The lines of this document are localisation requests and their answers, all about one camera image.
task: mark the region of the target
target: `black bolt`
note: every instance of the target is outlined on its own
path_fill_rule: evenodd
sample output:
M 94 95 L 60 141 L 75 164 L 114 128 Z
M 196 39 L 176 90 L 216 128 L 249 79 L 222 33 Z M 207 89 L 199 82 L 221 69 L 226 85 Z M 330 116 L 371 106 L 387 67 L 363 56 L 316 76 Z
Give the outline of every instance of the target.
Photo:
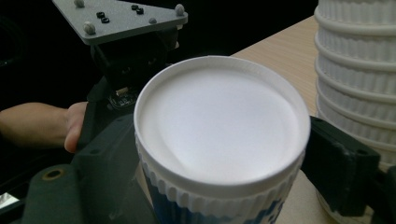
M 105 17 L 105 12 L 96 12 L 96 17 L 102 19 Z
M 138 8 L 138 9 L 136 10 L 136 13 L 137 13 L 137 15 L 143 15 L 143 13 L 144 13 L 143 8 L 142 8 L 142 7 Z
M 107 17 L 101 19 L 102 23 L 109 23 L 110 20 Z

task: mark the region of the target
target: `upside-down cup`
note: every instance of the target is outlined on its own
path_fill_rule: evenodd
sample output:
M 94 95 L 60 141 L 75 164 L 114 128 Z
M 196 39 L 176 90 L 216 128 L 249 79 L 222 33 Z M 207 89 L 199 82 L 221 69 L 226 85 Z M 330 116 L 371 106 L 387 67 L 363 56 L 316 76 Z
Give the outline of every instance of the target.
M 276 72 L 205 56 L 147 83 L 134 128 L 161 223 L 270 223 L 303 162 L 310 119 Z

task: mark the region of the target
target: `blue printed cup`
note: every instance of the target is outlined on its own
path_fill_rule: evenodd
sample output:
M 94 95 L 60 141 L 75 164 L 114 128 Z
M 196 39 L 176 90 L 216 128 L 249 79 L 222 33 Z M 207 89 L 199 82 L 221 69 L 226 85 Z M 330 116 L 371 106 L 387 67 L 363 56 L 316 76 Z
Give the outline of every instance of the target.
M 162 224 L 273 223 L 303 162 L 310 120 L 276 72 L 205 56 L 152 78 L 134 127 Z

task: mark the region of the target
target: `paper cup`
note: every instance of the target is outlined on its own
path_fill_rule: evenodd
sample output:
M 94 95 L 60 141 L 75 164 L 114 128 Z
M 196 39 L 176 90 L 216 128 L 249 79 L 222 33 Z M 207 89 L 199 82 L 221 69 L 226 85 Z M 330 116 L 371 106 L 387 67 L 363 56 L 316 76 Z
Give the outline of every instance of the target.
M 276 72 L 205 56 L 152 78 L 134 127 L 161 223 L 269 223 L 303 162 L 310 119 Z

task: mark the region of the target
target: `human hand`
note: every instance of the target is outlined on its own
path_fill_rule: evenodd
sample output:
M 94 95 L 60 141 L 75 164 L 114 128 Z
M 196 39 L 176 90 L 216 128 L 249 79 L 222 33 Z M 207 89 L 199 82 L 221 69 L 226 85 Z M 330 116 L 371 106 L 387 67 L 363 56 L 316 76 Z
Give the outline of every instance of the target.
M 71 153 L 77 150 L 78 139 L 81 136 L 82 123 L 88 102 L 80 102 L 71 105 L 66 112 L 66 138 L 64 148 Z

